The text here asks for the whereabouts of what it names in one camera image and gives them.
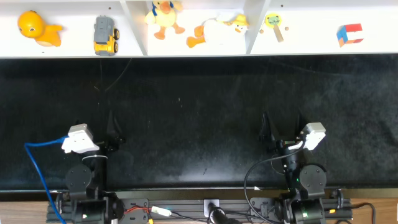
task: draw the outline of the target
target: black table surface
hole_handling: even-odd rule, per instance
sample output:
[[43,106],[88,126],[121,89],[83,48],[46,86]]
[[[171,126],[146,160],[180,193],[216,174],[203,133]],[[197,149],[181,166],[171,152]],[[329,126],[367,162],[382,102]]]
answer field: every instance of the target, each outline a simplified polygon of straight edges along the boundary
[[[0,190],[42,190],[24,142],[117,116],[127,143],[108,158],[108,189],[242,187],[271,155],[258,140],[268,111],[292,134],[299,111],[326,127],[308,153],[328,187],[397,187],[398,57],[329,55],[230,58],[0,60]],[[60,145],[31,149],[51,189],[80,163]],[[271,164],[250,186],[284,189]]]

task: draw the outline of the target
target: colorful cube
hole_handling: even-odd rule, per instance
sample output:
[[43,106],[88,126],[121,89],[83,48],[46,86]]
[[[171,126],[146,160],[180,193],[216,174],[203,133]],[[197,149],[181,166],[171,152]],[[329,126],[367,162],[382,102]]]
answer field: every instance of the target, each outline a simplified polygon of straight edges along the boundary
[[360,43],[362,37],[362,26],[361,24],[350,24],[344,25],[339,32],[337,32],[337,39],[340,47],[345,44]]

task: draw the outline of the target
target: toy wheel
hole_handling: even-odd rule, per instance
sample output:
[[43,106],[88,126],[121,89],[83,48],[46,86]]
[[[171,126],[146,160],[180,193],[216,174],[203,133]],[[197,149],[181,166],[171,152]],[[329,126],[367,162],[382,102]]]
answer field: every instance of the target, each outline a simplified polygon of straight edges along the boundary
[[113,45],[113,52],[115,52],[115,53],[117,53],[119,51],[119,45],[118,45],[118,43],[114,43],[114,45]]
[[113,37],[115,40],[119,40],[120,38],[120,33],[118,29],[113,30]]

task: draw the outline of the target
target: plush duck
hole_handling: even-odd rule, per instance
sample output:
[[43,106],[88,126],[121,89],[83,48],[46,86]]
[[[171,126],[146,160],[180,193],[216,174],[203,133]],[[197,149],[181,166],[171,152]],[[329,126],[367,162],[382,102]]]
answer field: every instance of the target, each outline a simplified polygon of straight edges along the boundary
[[175,1],[152,2],[152,11],[146,16],[145,22],[148,25],[155,23],[160,25],[160,31],[155,33],[155,37],[159,40],[165,39],[165,31],[168,27],[174,27],[176,34],[185,32],[185,29],[179,27],[175,22],[177,20],[177,14],[174,9],[182,11],[181,3]]
[[233,40],[233,37],[239,37],[248,30],[246,16],[239,14],[233,22],[221,22],[216,19],[207,20],[203,26],[195,28],[195,37],[188,37],[187,45],[193,48],[197,44],[226,44]]
[[35,11],[24,12],[18,19],[18,26],[22,35],[34,38],[41,46],[61,46],[58,31],[62,26],[47,25]]

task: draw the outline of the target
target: wooden floor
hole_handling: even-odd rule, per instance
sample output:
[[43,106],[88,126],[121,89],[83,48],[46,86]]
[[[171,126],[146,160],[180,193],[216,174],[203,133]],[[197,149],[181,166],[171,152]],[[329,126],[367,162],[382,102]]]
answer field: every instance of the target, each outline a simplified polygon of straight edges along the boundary
[[[376,223],[378,224],[398,224],[398,198],[362,198],[351,199],[351,201],[353,205],[364,202],[372,203],[376,208]],[[47,202],[0,202],[0,224],[45,223],[47,205]],[[356,209],[353,212],[354,220],[350,221],[352,224],[372,224],[372,210],[369,206]],[[179,224],[188,223],[194,224],[195,222],[180,222]],[[328,224],[334,223],[336,221],[328,221]]]

